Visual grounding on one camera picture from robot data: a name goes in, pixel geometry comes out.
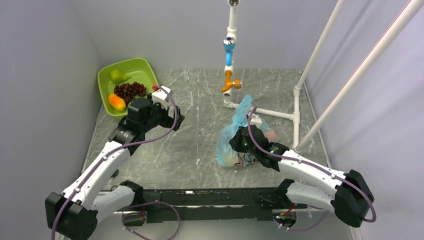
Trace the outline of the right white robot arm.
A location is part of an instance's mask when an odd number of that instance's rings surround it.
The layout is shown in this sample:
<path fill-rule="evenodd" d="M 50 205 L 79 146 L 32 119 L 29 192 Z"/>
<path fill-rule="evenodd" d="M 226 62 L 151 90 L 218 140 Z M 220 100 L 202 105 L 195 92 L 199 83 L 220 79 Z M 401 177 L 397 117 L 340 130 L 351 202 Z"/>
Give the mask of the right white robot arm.
<path fill-rule="evenodd" d="M 240 127 L 228 143 L 236 152 L 253 155 L 266 168 L 295 175 L 309 183 L 284 179 L 275 191 L 280 207 L 310 205 L 333 213 L 354 228 L 363 222 L 376 221 L 375 198 L 358 171 L 343 172 L 315 163 L 283 144 L 268 140 L 254 125 Z"/>

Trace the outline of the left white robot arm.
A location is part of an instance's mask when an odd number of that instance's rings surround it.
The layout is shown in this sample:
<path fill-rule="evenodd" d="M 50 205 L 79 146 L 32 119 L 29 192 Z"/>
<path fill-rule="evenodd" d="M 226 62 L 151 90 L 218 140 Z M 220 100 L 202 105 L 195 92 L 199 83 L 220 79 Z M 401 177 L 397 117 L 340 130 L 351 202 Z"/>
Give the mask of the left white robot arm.
<path fill-rule="evenodd" d="M 99 196 L 109 178 L 140 145 L 160 140 L 177 131 L 184 116 L 172 97 L 137 98 L 111 132 L 94 162 L 66 189 L 52 192 L 45 200 L 50 239 L 87 240 L 97 225 L 114 212 L 150 205 L 144 188 L 132 181 Z"/>

